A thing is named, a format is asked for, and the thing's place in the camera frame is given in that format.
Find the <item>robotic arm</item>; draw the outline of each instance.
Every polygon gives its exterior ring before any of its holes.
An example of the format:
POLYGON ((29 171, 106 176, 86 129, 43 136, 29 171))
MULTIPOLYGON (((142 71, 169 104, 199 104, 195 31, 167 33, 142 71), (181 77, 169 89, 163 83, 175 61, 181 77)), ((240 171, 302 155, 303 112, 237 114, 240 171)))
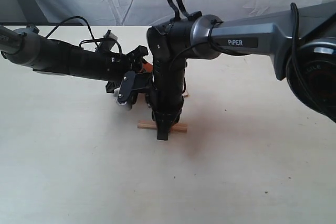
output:
POLYGON ((189 14, 182 0, 167 0, 175 17, 149 28, 152 71, 144 71, 145 47, 123 55, 110 49, 107 32, 96 52, 38 35, 34 26, 16 31, 0 26, 4 58, 33 71, 108 81, 107 92, 120 87, 119 105, 131 108, 145 93, 157 125, 157 139, 167 140, 182 113, 187 59, 229 55, 269 55, 278 80, 287 81, 296 97, 336 122, 336 2, 298 10, 222 22, 214 15, 189 14))

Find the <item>black strap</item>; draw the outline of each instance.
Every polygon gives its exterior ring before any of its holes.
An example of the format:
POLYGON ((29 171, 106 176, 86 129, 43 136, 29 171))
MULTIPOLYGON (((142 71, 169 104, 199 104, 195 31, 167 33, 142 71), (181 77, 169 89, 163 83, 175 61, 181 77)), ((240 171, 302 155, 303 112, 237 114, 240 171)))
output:
POLYGON ((182 0, 176 0, 178 7, 174 4, 173 0, 167 0, 167 1, 168 1, 168 4, 170 5, 170 7, 175 12, 175 18, 174 18, 175 20, 180 20, 181 19, 180 11, 186 18, 191 17, 191 15, 186 11, 182 0))

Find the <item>table surface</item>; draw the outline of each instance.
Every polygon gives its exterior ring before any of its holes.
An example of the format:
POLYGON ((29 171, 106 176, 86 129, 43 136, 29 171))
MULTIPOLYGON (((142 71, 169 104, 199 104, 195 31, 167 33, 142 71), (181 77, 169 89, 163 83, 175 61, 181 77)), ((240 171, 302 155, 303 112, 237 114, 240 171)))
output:
MULTIPOLYGON (((124 52, 146 46, 146 27, 92 28, 107 29, 124 52)), ((333 223, 335 125, 267 56, 188 63, 188 133, 157 141, 137 129, 151 118, 143 98, 125 112, 105 82, 0 60, 0 223, 333 223)))

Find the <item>white table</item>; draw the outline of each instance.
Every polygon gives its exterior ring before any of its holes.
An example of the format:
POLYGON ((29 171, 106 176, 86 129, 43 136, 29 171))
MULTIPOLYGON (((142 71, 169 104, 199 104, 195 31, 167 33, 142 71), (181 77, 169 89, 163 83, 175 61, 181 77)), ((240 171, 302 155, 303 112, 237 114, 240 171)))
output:
MULTIPOLYGON (((146 27, 111 29, 124 52, 146 46, 146 27)), ((105 82, 0 60, 0 223, 335 222, 336 126, 267 56, 189 60, 186 80, 188 133, 165 142, 137 129, 151 118, 143 99, 120 111, 105 82)))

